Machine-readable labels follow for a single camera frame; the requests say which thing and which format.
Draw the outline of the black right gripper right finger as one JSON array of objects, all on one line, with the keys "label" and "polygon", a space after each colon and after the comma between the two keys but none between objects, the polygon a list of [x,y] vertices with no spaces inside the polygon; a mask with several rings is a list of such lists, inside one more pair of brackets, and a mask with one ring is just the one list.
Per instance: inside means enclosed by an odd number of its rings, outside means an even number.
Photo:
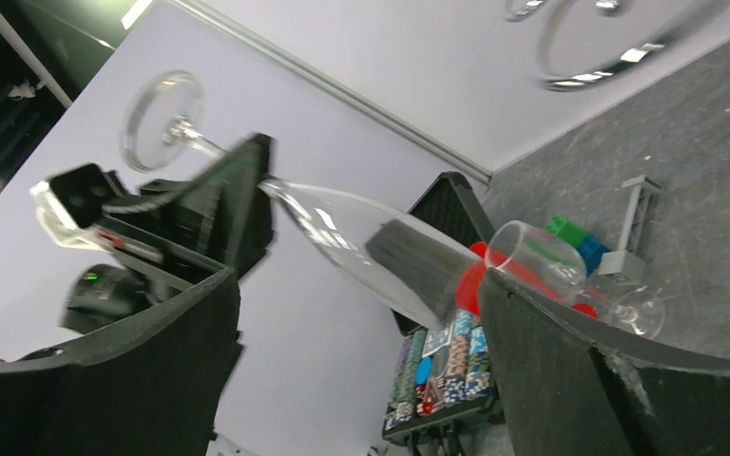
[{"label": "black right gripper right finger", "polygon": [[651,341],[530,294],[478,289],[519,455],[730,455],[730,359]]}]

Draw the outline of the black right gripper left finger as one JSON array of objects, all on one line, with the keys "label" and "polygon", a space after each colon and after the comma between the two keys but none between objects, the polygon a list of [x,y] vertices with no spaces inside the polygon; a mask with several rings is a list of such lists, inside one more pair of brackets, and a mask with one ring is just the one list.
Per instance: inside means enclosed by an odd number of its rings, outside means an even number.
[{"label": "black right gripper left finger", "polygon": [[203,455],[240,358],[229,270],[66,343],[0,362],[0,455]]}]

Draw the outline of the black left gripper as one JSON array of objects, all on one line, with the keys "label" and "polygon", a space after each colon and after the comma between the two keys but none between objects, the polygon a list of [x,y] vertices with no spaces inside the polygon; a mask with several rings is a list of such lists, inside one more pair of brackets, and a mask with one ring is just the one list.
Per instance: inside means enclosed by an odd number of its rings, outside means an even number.
[{"label": "black left gripper", "polygon": [[274,237],[271,203],[258,188],[274,144],[256,133],[191,180],[151,180],[104,203],[98,239],[153,294],[226,269],[244,275]]}]

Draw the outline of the clear wine glass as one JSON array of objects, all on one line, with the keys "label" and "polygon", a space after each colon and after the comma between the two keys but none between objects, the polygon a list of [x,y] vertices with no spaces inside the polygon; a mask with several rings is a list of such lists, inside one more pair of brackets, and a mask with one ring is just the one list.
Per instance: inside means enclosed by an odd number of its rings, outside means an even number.
[{"label": "clear wine glass", "polygon": [[[170,70],[144,85],[125,116],[121,150],[140,172],[158,171],[185,149],[216,160],[224,149],[196,127],[204,91],[190,72]],[[427,329],[444,324],[438,282],[459,276],[476,254],[428,223],[357,194],[268,176],[259,190],[277,203],[315,248],[399,314]]]},{"label": "clear wine glass", "polygon": [[586,264],[578,251],[552,233],[513,220],[487,243],[486,267],[535,294],[609,326],[653,339],[662,331],[662,299],[641,288],[608,298],[587,286]]}]

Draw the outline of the red plastic wine glass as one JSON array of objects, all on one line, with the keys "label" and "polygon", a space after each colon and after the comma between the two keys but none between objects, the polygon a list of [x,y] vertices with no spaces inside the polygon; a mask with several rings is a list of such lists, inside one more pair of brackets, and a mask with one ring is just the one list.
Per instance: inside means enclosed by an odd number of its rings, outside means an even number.
[{"label": "red plastic wine glass", "polygon": [[[470,249],[482,258],[487,257],[500,265],[505,265],[506,271],[510,272],[512,278],[520,279],[533,290],[542,291],[551,300],[557,298],[557,294],[530,268],[520,264],[516,260],[509,259],[507,255],[500,251],[490,249],[485,241],[473,243]],[[477,290],[486,271],[487,267],[484,262],[478,261],[461,275],[455,293],[455,303],[459,309],[469,311],[477,316],[480,315]]]}]

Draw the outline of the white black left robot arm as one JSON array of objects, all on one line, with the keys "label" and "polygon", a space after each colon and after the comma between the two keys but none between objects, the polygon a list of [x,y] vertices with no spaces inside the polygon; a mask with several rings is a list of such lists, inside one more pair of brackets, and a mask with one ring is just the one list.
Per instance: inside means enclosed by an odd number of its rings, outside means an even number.
[{"label": "white black left robot arm", "polygon": [[117,261],[71,286],[62,327],[90,333],[228,269],[243,278],[274,239],[272,204],[259,189],[274,138],[255,133],[191,180],[150,180],[132,193],[114,171],[87,163],[52,179],[64,206]]}]

